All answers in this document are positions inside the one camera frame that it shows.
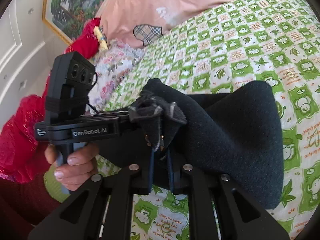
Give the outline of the person's left hand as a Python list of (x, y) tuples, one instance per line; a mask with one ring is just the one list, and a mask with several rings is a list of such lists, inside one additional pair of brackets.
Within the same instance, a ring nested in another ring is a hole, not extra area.
[(57, 166), (58, 153), (54, 145), (48, 145), (44, 155), (49, 164), (55, 164), (54, 176), (65, 188), (76, 191), (87, 179), (98, 172), (96, 156), (99, 147), (95, 143), (77, 149), (68, 158), (67, 163)]

